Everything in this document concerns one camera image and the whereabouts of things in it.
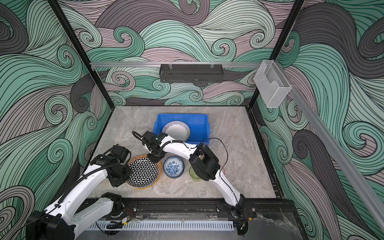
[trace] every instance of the blue plastic bin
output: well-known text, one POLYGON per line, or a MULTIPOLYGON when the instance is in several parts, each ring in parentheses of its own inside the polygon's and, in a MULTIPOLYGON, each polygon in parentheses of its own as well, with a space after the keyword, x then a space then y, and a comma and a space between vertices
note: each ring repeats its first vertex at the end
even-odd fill
POLYGON ((209 138, 211 130, 206 114, 159 114, 153 127, 153 133, 158 135, 163 127, 172 121, 182 121, 189 126, 191 135, 186 141, 187 143, 200 144, 209 138))

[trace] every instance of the small bowl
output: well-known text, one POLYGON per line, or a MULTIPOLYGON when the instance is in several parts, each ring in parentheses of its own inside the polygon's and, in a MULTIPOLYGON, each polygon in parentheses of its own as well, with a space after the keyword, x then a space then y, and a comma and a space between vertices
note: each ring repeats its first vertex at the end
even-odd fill
POLYGON ((170 178, 180 177, 184 172, 183 160, 176 156, 167 158, 163 164, 163 171, 170 178))

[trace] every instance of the black and white patterned plate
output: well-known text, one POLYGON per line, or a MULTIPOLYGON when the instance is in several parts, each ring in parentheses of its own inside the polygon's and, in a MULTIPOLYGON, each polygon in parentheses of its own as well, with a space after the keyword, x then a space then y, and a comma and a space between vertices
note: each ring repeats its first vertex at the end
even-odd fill
POLYGON ((126 181, 128 185, 143 189, 152 186, 161 175, 161 163, 153 163, 147 155, 135 157, 128 162, 132 174, 126 181))

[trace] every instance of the wall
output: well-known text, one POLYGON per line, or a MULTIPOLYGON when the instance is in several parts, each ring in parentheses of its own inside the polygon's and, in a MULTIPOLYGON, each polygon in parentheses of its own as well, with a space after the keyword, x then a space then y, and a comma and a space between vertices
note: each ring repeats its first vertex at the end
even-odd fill
POLYGON ((110 111, 47 1, 1 0, 1 239, 79 177, 110 111))
MULTIPOLYGON (((300 11, 277 61, 356 167, 384 196, 384 2, 329 0, 300 11)), ((256 112, 281 186, 310 239, 384 234, 290 95, 256 112)))
MULTIPOLYGON (((268 59, 291 1, 60 0, 91 61, 268 59)), ((321 2, 311 0, 308 4, 321 2)), ((257 70, 229 68, 222 83, 161 83, 159 68, 101 68, 116 105, 248 105, 257 70)))

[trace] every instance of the white mesh file holder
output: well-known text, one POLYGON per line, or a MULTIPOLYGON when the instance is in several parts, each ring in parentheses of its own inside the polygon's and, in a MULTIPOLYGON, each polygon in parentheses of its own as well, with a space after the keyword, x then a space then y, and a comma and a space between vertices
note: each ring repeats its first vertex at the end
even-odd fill
POLYGON ((291 86, 287 81, 283 66, 273 60, 264 60, 254 81, 267 108, 278 108, 291 86))

